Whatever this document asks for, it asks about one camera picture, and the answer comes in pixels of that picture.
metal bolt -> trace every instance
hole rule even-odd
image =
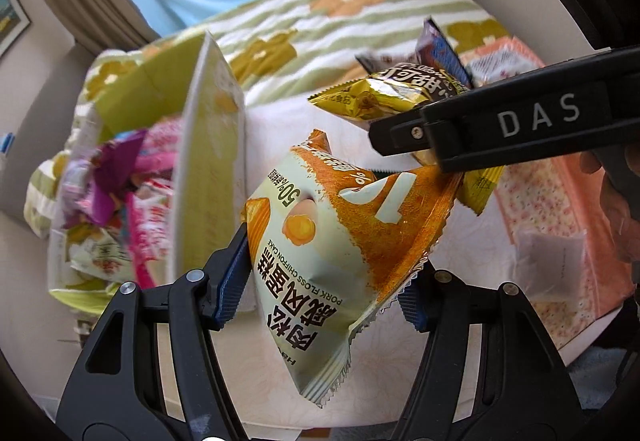
[[[507,295],[511,295],[511,296],[516,296],[519,292],[520,292],[520,288],[518,288],[514,283],[511,282],[507,282],[503,287],[502,290],[507,294]]]
[[[451,274],[448,271],[445,271],[444,269],[441,269],[440,271],[436,271],[433,274],[433,278],[442,284],[451,282],[451,280],[453,279],[453,277],[451,277]]]
[[[136,290],[136,283],[135,282],[125,282],[120,287],[120,292],[123,295],[128,295],[129,293],[133,293],[135,290]]]
[[[192,269],[189,273],[187,273],[187,280],[189,282],[197,282],[204,278],[204,271],[201,269]]]
[[[416,140],[421,140],[422,137],[424,136],[424,131],[422,130],[421,127],[414,127],[413,129],[411,129],[411,135],[416,139]]]

striped blanket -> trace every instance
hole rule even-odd
[[[37,235],[47,237],[68,151],[101,91],[194,34],[213,34],[244,91],[245,105],[256,106],[364,75],[357,54],[412,52],[428,17],[458,52],[507,33],[471,0],[259,0],[140,50],[102,53],[87,73],[65,150],[31,177],[25,219]]]

picture frame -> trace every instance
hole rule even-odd
[[[20,1],[0,0],[0,60],[30,24]]]

human hand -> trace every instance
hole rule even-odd
[[[625,157],[629,169],[640,176],[640,144],[627,145]],[[601,167],[600,161],[593,153],[581,153],[580,170],[585,174],[593,174]],[[640,223],[631,218],[629,204],[613,188],[608,176],[602,179],[600,206],[609,220],[618,258],[624,262],[640,261]]]

gray headboard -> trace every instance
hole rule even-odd
[[[52,71],[22,121],[0,175],[0,211],[12,218],[24,221],[22,209],[31,174],[64,147],[84,76],[94,58],[76,44]]]

